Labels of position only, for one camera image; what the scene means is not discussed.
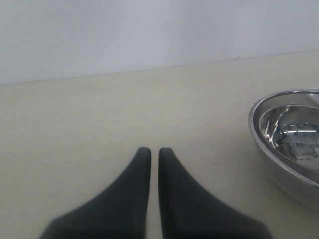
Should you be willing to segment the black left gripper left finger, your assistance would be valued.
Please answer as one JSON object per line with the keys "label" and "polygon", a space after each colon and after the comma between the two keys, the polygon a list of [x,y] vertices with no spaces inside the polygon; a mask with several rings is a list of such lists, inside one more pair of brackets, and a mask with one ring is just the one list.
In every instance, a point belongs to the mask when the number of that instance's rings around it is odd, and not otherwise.
{"label": "black left gripper left finger", "polygon": [[42,239],[144,239],[151,151],[138,148],[121,175],[81,207],[54,219]]}

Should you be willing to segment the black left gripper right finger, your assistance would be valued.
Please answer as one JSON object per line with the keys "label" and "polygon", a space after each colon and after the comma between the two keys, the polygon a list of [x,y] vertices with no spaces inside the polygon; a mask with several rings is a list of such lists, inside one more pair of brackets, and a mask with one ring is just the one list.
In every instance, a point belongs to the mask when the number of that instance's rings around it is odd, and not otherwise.
{"label": "black left gripper right finger", "polygon": [[165,239],[273,238],[264,224],[207,192],[168,147],[159,150],[159,209]]}

